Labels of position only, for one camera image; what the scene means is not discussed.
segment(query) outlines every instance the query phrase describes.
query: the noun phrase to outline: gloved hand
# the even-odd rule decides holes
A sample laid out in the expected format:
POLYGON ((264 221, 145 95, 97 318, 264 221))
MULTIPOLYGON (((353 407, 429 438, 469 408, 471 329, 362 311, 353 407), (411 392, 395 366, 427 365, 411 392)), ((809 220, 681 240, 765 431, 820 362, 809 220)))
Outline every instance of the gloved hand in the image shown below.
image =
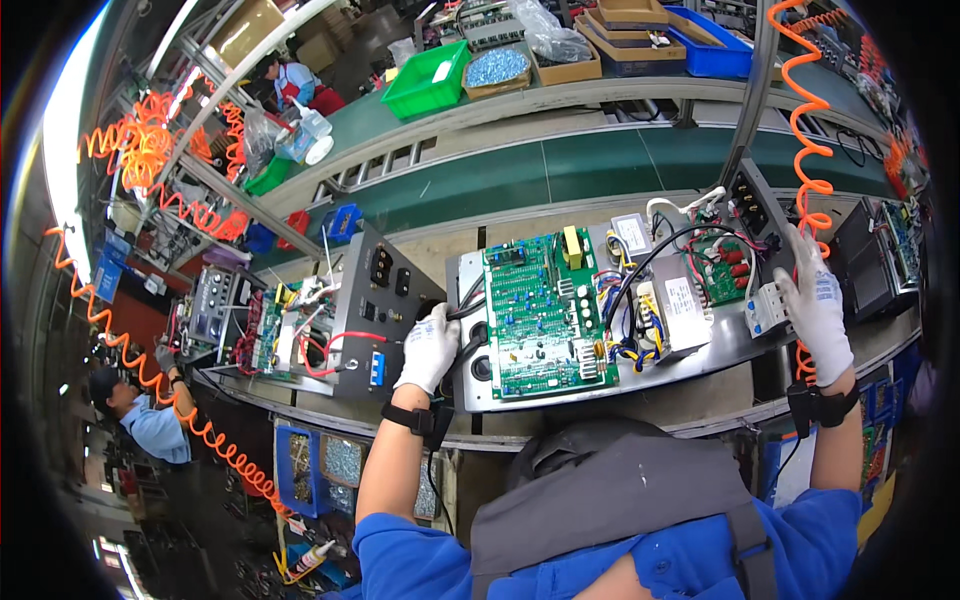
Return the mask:
POLYGON ((154 359, 160 365, 160 370, 167 373, 177 365, 174 352, 166 345, 160 344, 154 350, 154 359))
POLYGON ((843 326, 843 295, 816 241, 801 237, 792 225, 784 234, 797 262, 797 284, 780 268, 774 269, 774 281, 783 294, 790 323, 813 357, 817 385, 825 388, 853 364, 843 326))
POLYGON ((418 321, 403 341, 403 371, 394 389, 412 383, 433 394, 441 378, 450 369, 460 343, 460 322, 448 323, 446 302, 418 321))

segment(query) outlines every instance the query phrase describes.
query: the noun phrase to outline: worker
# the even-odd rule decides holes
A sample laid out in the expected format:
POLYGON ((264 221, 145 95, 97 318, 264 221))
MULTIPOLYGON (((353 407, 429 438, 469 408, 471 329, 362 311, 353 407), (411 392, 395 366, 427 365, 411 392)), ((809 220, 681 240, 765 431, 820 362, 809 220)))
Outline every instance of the worker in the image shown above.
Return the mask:
POLYGON ((815 243, 792 226, 785 236, 798 284, 783 270, 774 278, 816 362, 821 406, 808 490, 773 509, 747 492, 720 441, 629 434, 482 507, 469 551, 419 527, 417 433, 429 418, 416 411, 429 407, 460 338, 440 305, 405 340, 360 482, 353 548, 365 600, 835 595, 856 554, 861 508, 853 355, 836 278, 815 243))
POLYGON ((287 62, 273 53, 256 66, 256 74, 274 82, 276 105, 280 111, 293 105, 296 99, 302 107, 312 108, 324 117, 346 106, 340 94, 326 87, 310 67, 299 62, 287 62))
POLYGON ((176 402, 151 407, 150 397, 121 380, 119 372, 111 367, 102 367, 90 376, 87 386, 90 399, 105 418, 119 421, 147 454, 172 465, 189 463, 193 458, 187 437, 189 423, 178 419, 177 413, 189 415, 196 403, 183 383, 173 351, 161 344, 156 347, 154 358, 170 378, 178 394, 176 402))

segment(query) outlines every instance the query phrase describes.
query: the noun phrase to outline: plastic bag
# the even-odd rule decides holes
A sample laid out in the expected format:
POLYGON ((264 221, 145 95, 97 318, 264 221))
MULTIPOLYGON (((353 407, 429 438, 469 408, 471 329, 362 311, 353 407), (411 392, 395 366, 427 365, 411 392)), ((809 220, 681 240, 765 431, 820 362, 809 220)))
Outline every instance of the plastic bag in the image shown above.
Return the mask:
POLYGON ((593 55, 587 39, 561 27, 560 21, 539 0, 507 0, 510 12, 523 24, 523 37, 530 49, 554 62, 581 62, 593 55))
POLYGON ((267 118, 262 108, 247 107, 243 124, 243 153, 251 179, 260 174, 274 157, 274 140, 285 131, 267 118))
POLYGON ((414 40, 409 37, 391 42, 387 45, 387 49, 390 50, 392 55, 394 55, 394 64, 396 65, 396 68, 403 66, 403 63, 408 61, 410 57, 417 53, 417 47, 414 46, 414 40))

